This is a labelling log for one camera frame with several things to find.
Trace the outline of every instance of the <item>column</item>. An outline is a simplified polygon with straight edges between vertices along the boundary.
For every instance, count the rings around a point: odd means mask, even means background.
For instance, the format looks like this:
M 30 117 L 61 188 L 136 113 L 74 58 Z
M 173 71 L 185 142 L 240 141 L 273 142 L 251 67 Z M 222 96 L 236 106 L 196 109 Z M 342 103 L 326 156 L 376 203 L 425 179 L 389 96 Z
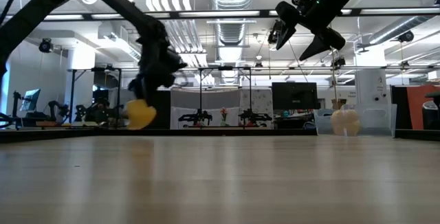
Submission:
M 386 66 L 382 45 L 367 47 L 355 54 L 356 66 Z M 388 104 L 385 69 L 364 69 L 355 73 L 357 104 Z
M 67 57 L 67 64 L 69 69 L 90 69 L 95 66 L 95 50 L 88 45 L 79 43 L 74 49 L 69 50 Z M 81 75 L 81 72 L 76 72 L 76 78 Z M 75 82 L 74 87 L 74 110 L 78 104 L 83 104 L 85 107 L 91 105 L 93 98 L 93 85 L 95 73 L 86 71 Z M 70 93 L 72 87 L 72 73 L 67 74 L 65 103 L 70 103 Z

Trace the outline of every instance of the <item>monitor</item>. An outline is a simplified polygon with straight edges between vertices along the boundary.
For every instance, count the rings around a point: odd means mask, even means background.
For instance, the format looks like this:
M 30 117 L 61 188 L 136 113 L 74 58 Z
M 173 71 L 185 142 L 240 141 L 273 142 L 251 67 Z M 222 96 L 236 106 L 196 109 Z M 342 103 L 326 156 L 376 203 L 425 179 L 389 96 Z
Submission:
M 40 89 L 26 91 L 23 102 L 21 103 L 20 111 L 35 111 L 36 101 L 40 96 L 40 91 Z
M 273 82 L 274 110 L 319 109 L 316 83 Z

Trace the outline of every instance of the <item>small robot arm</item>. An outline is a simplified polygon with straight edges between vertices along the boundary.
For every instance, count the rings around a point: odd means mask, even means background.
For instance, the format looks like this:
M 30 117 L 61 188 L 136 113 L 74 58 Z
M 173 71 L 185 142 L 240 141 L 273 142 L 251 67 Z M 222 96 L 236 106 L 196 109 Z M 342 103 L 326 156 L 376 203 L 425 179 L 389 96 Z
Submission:
M 31 0 L 8 22 L 0 27 L 0 79 L 6 72 L 6 62 L 12 51 L 42 22 L 47 15 L 69 0 Z M 130 84 L 138 100 L 146 100 L 158 87 L 173 85 L 177 70 L 184 68 L 180 56 L 170 48 L 164 25 L 143 14 L 128 0 L 102 0 L 132 23 L 142 45 L 139 73 Z
M 212 115 L 207 111 L 201 111 L 201 109 L 197 109 L 197 112 L 194 114 L 184 114 L 179 117 L 179 122 L 192 122 L 193 126 L 197 126 L 200 122 L 205 122 L 208 120 L 208 126 L 212 121 Z
M 69 114 L 69 107 L 66 104 L 60 104 L 55 100 L 52 100 L 51 102 L 47 103 L 50 109 L 50 120 L 56 121 L 55 116 L 55 107 L 58 107 L 58 114 L 65 118 L 67 117 L 67 114 Z

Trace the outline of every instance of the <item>white wall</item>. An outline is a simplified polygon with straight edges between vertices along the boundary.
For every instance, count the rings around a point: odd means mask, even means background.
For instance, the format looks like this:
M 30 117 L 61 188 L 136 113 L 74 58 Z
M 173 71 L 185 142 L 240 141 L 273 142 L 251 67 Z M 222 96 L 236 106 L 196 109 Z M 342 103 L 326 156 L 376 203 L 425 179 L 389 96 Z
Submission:
M 19 92 L 22 96 L 27 90 L 41 89 L 36 110 L 43 111 L 47 103 L 58 100 L 63 103 L 65 94 L 65 79 L 67 60 L 59 54 L 41 53 L 37 46 L 23 41 L 10 55 L 10 84 L 8 88 L 7 114 L 12 114 L 13 93 Z M 47 107 L 44 111 L 50 114 Z M 18 112 L 23 117 L 26 112 Z

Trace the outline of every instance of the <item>wooden table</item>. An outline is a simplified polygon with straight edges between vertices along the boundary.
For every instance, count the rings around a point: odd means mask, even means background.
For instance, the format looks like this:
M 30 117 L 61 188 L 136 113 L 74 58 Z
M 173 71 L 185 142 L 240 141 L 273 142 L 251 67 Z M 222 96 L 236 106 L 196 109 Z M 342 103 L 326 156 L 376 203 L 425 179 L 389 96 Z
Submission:
M 440 223 L 440 144 L 332 136 L 4 144 L 0 223 Z

